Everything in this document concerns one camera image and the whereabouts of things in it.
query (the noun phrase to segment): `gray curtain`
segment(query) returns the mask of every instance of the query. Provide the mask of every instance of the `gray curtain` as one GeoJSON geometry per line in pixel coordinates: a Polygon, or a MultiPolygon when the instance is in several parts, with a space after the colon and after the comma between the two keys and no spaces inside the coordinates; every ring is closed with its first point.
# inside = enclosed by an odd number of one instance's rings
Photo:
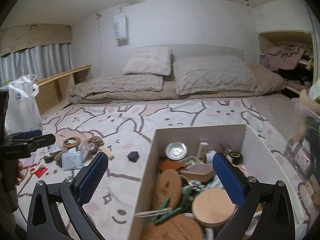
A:
{"type": "Polygon", "coordinates": [[[0,57],[0,87],[8,80],[35,74],[36,81],[72,68],[70,44],[49,44],[0,57]]]}

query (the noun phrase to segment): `product box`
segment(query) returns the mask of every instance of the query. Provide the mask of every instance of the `product box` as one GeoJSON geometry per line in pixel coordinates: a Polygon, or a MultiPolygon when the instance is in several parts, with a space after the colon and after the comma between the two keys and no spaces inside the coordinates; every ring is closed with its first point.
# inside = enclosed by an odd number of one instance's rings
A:
{"type": "MultiPolygon", "coordinates": [[[[298,196],[294,193],[290,181],[272,153],[246,124],[157,129],[141,182],[135,213],[151,210],[153,187],[159,174],[159,158],[165,156],[166,146],[172,142],[186,145],[188,153],[185,158],[196,156],[200,142],[208,142],[208,150],[215,151],[221,151],[220,145],[229,144],[232,151],[243,155],[247,176],[255,176],[262,183],[275,184],[278,180],[286,183],[294,211],[296,231],[304,222],[298,196]]],[[[149,221],[148,218],[134,217],[129,239],[140,239],[149,221]]]]}

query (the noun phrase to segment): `tote bag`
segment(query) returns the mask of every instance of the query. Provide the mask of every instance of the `tote bag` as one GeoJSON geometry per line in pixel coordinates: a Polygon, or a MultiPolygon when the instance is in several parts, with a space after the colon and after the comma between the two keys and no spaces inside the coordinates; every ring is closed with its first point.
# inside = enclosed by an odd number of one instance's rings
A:
{"type": "Polygon", "coordinates": [[[39,87],[34,83],[35,79],[35,75],[29,74],[19,77],[6,86],[9,90],[9,102],[4,126],[8,134],[43,130],[35,99],[39,93],[39,87]]]}

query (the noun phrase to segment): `red packet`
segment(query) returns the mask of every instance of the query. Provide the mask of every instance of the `red packet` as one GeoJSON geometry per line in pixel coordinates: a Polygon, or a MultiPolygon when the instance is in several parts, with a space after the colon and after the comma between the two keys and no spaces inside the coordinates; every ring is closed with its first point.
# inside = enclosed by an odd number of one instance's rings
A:
{"type": "Polygon", "coordinates": [[[35,172],[35,175],[40,178],[48,169],[46,167],[41,168],[35,172]]]}

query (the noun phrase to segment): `storage box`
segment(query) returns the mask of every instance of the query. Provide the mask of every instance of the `storage box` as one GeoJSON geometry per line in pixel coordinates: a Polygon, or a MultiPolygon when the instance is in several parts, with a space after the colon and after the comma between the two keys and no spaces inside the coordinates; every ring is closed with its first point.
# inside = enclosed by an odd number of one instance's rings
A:
{"type": "Polygon", "coordinates": [[[312,197],[317,202],[320,196],[320,116],[300,104],[299,98],[293,98],[294,113],[291,131],[287,141],[286,158],[299,174],[312,197]]]}
{"type": "MultiPolygon", "coordinates": [[[[165,155],[166,146],[172,142],[182,142],[186,145],[188,149],[186,157],[197,154],[200,142],[208,142],[209,150],[216,151],[220,151],[219,144],[229,144],[233,151],[242,153],[247,176],[255,176],[263,183],[275,184],[278,180],[286,183],[294,211],[296,229],[304,222],[298,196],[294,193],[290,181],[267,147],[245,124],[157,129],[136,202],[136,213],[151,209],[152,191],[158,175],[159,158],[165,155]]],[[[134,217],[129,239],[140,239],[148,222],[146,218],[134,217]]]]}

